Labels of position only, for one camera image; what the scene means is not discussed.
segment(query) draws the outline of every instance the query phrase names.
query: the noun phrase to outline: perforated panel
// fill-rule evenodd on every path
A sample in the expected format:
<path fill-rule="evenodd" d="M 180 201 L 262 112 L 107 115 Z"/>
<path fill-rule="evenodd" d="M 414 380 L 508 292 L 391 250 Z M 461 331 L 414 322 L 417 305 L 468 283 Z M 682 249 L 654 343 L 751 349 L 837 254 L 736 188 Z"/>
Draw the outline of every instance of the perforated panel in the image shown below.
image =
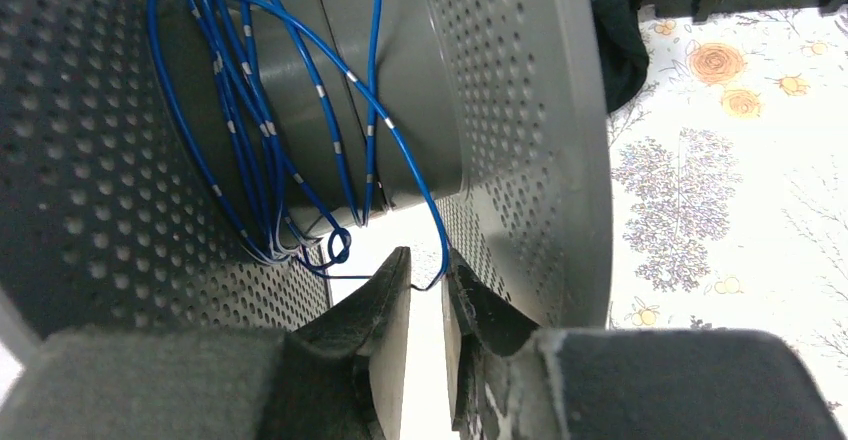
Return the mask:
<path fill-rule="evenodd" d="M 611 205 L 588 0 L 430 0 L 463 117 L 441 201 L 480 278 L 543 325 L 602 325 Z"/>
<path fill-rule="evenodd" d="M 328 308 L 325 282 L 256 266 L 234 240 L 161 99 L 144 9 L 0 1 L 4 291 L 41 336 L 304 324 Z"/>

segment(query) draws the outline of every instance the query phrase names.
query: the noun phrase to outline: blue cable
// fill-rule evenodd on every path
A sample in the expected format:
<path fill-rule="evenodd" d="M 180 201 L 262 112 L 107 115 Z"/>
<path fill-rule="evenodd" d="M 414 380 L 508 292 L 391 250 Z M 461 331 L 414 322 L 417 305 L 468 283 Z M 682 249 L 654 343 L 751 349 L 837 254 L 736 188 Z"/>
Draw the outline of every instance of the blue cable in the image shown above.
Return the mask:
<path fill-rule="evenodd" d="M 201 174 L 204 176 L 206 181 L 212 187 L 215 196 L 221 204 L 222 209 L 224 210 L 225 215 L 230 220 L 230 222 L 235 226 L 235 228 L 239 231 L 239 233 L 244 238 L 245 248 L 248 253 L 257 261 L 263 264 L 276 264 L 282 261 L 286 261 L 289 258 L 294 258 L 297 262 L 303 265 L 305 268 L 320 276 L 322 278 L 369 278 L 365 276 L 354 276 L 354 277 L 333 277 L 326 275 L 324 270 L 332 265 L 343 263 L 349 257 L 350 252 L 350 243 L 351 236 L 350 232 L 343 227 L 341 227 L 335 218 L 332 216 L 331 212 L 326 208 L 326 206 L 320 201 L 315 192 L 311 189 L 309 184 L 297 173 L 297 170 L 294 164 L 291 162 L 291 159 L 285 154 L 280 145 L 280 139 L 276 135 L 276 129 L 274 128 L 273 119 L 270 114 L 270 109 L 267 104 L 267 100 L 264 97 L 264 91 L 261 88 L 261 83 L 258 79 L 258 60 L 256 56 L 256 45 L 255 40 L 252 35 L 252 17 L 250 14 L 250 6 L 257 6 L 262 8 L 267 13 L 277 17 L 281 21 L 284 22 L 286 29 L 289 31 L 292 40 L 295 42 L 295 45 L 298 48 L 301 57 L 304 60 L 305 65 L 307 66 L 307 70 L 310 73 L 310 77 L 313 80 L 313 84 L 316 86 L 316 91 L 319 93 L 319 98 L 322 101 L 322 106 L 326 102 L 329 105 L 329 100 L 326 97 L 326 94 L 321 95 L 321 90 L 318 87 L 322 87 L 320 75 L 318 75 L 317 69 L 315 69 L 314 62 L 312 60 L 309 51 L 306 49 L 305 44 L 303 43 L 301 36 L 306 36 L 310 42 L 312 42 L 319 50 L 327 56 L 328 59 L 339 69 L 342 74 L 347 78 L 347 80 L 353 84 L 353 86 L 360 92 L 360 94 L 368 101 L 369 104 L 369 119 L 368 124 L 373 125 L 376 128 L 376 116 L 379 116 L 383 119 L 383 122 L 389 128 L 392 137 L 397 143 L 398 147 L 401 150 L 401 153 L 404 156 L 404 159 L 408 163 L 410 170 L 412 172 L 413 178 L 416 181 L 416 184 L 421 191 L 421 194 L 424 198 L 425 203 L 427 203 L 428 208 L 430 209 L 431 214 L 433 215 L 433 220 L 436 225 L 436 229 L 439 233 L 441 249 L 442 249 L 442 263 L 439 269 L 439 272 L 435 276 L 435 278 L 424 288 L 413 286 L 413 288 L 417 290 L 429 290 L 432 288 L 438 280 L 447 272 L 448 269 L 448 261 L 449 261 L 449 243 L 447 239 L 447 232 L 444 226 L 444 222 L 442 221 L 441 215 L 438 212 L 438 208 L 436 207 L 435 201 L 430 194 L 426 183 L 424 182 L 421 171 L 410 152 L 403 135 L 398 131 L 395 127 L 392 120 L 389 118 L 388 112 L 385 108 L 379 103 L 376 98 L 376 39 L 379 33 L 379 18 L 380 18 L 380 9 L 382 5 L 382 0 L 374 1 L 374 12 L 372 12 L 372 31 L 371 31 L 371 45 L 369 50 L 369 65 L 368 65 L 368 76 L 369 76 L 369 85 L 365 85 L 361 82 L 350 70 L 350 68 L 345 64 L 345 62 L 329 47 L 324 41 L 322 41 L 312 30 L 303 25 L 299 20 L 293 17 L 288 11 L 285 10 L 282 2 L 280 0 L 237 0 L 240 2 L 240 13 L 242 17 L 242 24 L 245 30 L 245 45 L 242 45 L 241 40 L 238 38 L 238 35 L 235 34 L 235 27 L 232 23 L 232 18 L 229 13 L 229 9 L 227 8 L 226 2 L 224 0 L 200 0 L 202 5 L 202 15 L 200 17 L 205 18 L 205 20 L 199 20 L 199 24 L 201 24 L 201 30 L 204 31 L 204 35 L 207 37 L 209 41 L 210 48 L 213 50 L 214 64 L 216 65 L 216 88 L 218 88 L 220 101 L 222 103 L 222 108 L 225 111 L 225 121 L 227 122 L 227 126 L 230 129 L 231 140 L 233 146 L 237 150 L 241 150 L 247 147 L 248 152 L 244 155 L 242 153 L 237 152 L 236 160 L 239 166 L 239 171 L 241 172 L 242 182 L 244 184 L 245 190 L 248 192 L 248 200 L 250 202 L 251 211 L 254 213 L 254 216 L 257 219 L 257 222 L 260 224 L 260 232 L 263 235 L 267 235 L 268 232 L 271 233 L 272 239 L 269 239 L 269 245 L 267 251 L 265 249 L 260 249 L 256 242 L 247 235 L 247 231 L 244 228 L 244 224 L 241 219 L 235 213 L 235 210 L 232 208 L 232 205 L 228 201 L 228 199 L 223 195 L 220 188 L 217 185 L 216 179 L 208 165 L 206 164 L 205 158 L 200 152 L 197 144 L 194 142 L 191 132 L 188 128 L 186 119 L 182 113 L 180 108 L 179 101 L 176 98 L 176 94 L 173 89 L 173 85 L 171 84 L 170 76 L 168 75 L 167 68 L 164 65 L 164 60 L 162 57 L 161 46 L 159 45 L 159 36 L 158 36 L 158 23 L 157 17 L 155 15 L 156 7 L 158 0 L 148 0 L 147 5 L 147 22 L 148 29 L 150 32 L 150 42 L 151 42 L 151 51 L 153 53 L 154 66 L 157 71 L 157 75 L 160 78 L 160 83 L 162 84 L 162 89 L 165 94 L 166 100 L 169 104 L 169 107 L 175 117 L 175 122 L 177 123 L 180 132 L 183 137 L 186 139 L 186 143 L 188 144 L 189 151 L 195 159 L 195 162 L 198 164 L 199 169 L 201 170 Z M 194 12 L 200 12 L 197 9 L 197 5 L 193 0 L 189 0 L 190 6 L 193 8 Z M 229 46 L 230 49 L 227 49 L 227 43 L 224 41 L 223 36 L 221 35 L 218 27 L 218 21 L 216 19 L 216 15 L 211 5 L 217 6 L 217 11 L 219 16 L 222 18 L 222 23 L 224 24 L 224 29 L 226 31 L 227 37 L 229 38 Z M 238 69 L 233 65 L 233 62 L 230 60 L 229 52 L 235 54 L 238 57 L 238 61 L 241 64 L 241 69 Z M 275 207 L 277 208 L 276 212 L 277 216 L 275 219 L 274 225 L 269 225 L 268 222 L 268 214 L 267 210 L 263 210 L 262 200 L 267 203 L 267 197 L 265 195 L 260 194 L 259 192 L 262 190 L 262 182 L 261 175 L 257 175 L 258 173 L 258 165 L 255 163 L 255 156 L 252 155 L 252 149 L 249 148 L 249 144 L 245 143 L 247 137 L 245 135 L 245 125 L 241 120 L 241 115 L 239 113 L 239 103 L 236 99 L 236 96 L 240 97 L 242 100 L 242 104 L 248 110 L 254 121 L 257 123 L 257 126 L 260 130 L 263 131 L 263 150 L 266 152 L 266 160 L 271 158 L 269 161 L 269 179 L 274 184 L 274 200 Z M 340 133 L 338 130 L 338 122 L 335 121 L 335 115 L 332 113 L 332 107 L 324 109 L 325 117 L 328 121 L 328 127 L 330 130 L 331 138 L 334 142 L 334 150 L 337 155 L 337 167 L 339 168 L 340 176 L 342 177 L 343 188 L 348 190 L 349 184 L 345 185 L 345 177 L 348 176 L 348 172 L 346 170 L 346 162 L 344 161 L 343 153 L 340 153 L 337 147 L 337 143 L 340 143 Z M 373 129 L 369 128 L 369 133 L 373 133 Z M 373 151 L 375 150 L 373 135 L 369 135 L 372 137 L 371 150 L 368 152 L 371 154 L 371 161 L 367 161 L 367 173 L 370 175 L 368 178 L 373 178 L 373 166 L 375 163 Z M 304 191 L 306 196 L 313 202 L 313 204 L 318 208 L 319 212 L 323 217 L 325 217 L 331 227 L 333 228 L 329 241 L 328 247 L 328 256 L 330 257 L 330 261 L 323 265 L 313 265 L 308 256 L 305 255 L 305 248 L 307 246 L 314 245 L 314 239 L 305 238 L 302 233 L 299 232 L 297 227 L 291 221 L 291 217 L 287 215 L 288 211 L 285 207 L 285 202 L 283 201 L 282 195 L 280 194 L 281 187 L 280 185 L 284 183 L 285 176 L 289 176 L 295 180 L 295 182 L 300 186 L 301 190 Z M 362 217 L 360 218 L 358 215 L 358 210 L 356 209 L 355 202 L 353 201 L 352 188 L 350 188 L 351 195 L 348 197 L 348 203 L 351 208 L 351 211 L 354 212 L 354 219 L 357 224 L 365 224 L 367 222 L 368 212 L 370 211 L 370 207 L 363 210 Z M 369 196 L 367 194 L 368 189 L 366 189 L 366 205 L 369 205 Z M 287 226 L 292 230 L 292 233 L 295 235 L 295 238 L 301 243 L 301 251 L 303 252 L 303 258 L 295 255 L 293 248 L 282 248 L 281 245 L 278 244 L 279 235 L 279 223 L 282 219 L 285 221 Z M 341 240 L 342 250 L 341 252 L 336 253 L 334 249 L 334 245 L 336 240 Z"/>

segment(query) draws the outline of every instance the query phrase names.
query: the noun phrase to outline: floral tablecloth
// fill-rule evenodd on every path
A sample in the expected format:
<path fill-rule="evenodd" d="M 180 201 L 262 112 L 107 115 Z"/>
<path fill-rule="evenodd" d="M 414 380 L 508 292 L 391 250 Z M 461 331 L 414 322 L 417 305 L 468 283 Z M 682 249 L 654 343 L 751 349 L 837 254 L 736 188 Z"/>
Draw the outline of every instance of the floral tablecloth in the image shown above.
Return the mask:
<path fill-rule="evenodd" d="M 845 428 L 848 10 L 640 15 L 648 80 L 609 119 L 609 326 L 779 335 Z"/>

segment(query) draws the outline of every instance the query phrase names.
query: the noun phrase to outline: gray cylinder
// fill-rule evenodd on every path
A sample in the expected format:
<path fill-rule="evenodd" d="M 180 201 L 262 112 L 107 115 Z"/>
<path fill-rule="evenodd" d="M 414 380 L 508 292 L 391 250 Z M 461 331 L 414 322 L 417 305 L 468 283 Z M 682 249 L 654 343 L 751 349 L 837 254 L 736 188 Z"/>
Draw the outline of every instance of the gray cylinder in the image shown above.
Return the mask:
<path fill-rule="evenodd" d="M 373 0 L 282 0 L 290 13 L 314 30 L 367 79 L 368 44 Z M 219 186 L 257 235 L 243 192 L 213 80 L 209 49 L 185 0 L 161 0 L 160 35 L 175 90 L 201 151 Z M 236 24 L 238 5 L 231 4 Z M 354 223 L 336 168 L 326 119 L 309 78 L 283 23 L 257 8 L 252 10 L 260 76 L 275 117 L 283 148 L 343 226 Z M 367 103 L 336 67 L 306 40 L 321 74 L 342 135 L 357 205 L 365 195 L 365 131 Z M 383 0 L 378 49 L 379 98 L 406 138 L 425 180 L 436 198 L 459 191 L 462 164 L 448 70 L 426 0 Z M 259 134 L 253 132 L 255 151 Z M 372 218 L 387 208 L 422 201 L 418 187 L 394 139 L 382 121 L 377 124 L 377 173 Z M 312 236 L 330 225 L 289 180 L 287 205 L 297 225 Z M 282 241 L 293 245 L 294 238 Z"/>

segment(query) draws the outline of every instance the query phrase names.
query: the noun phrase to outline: black fabric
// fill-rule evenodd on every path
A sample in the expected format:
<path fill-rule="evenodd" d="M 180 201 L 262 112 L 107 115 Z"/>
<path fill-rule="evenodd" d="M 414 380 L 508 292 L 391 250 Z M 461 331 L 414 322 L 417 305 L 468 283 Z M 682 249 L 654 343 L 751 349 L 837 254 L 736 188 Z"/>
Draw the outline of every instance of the black fabric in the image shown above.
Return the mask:
<path fill-rule="evenodd" d="M 633 98 L 648 76 L 648 51 L 634 0 L 592 0 L 607 111 Z"/>

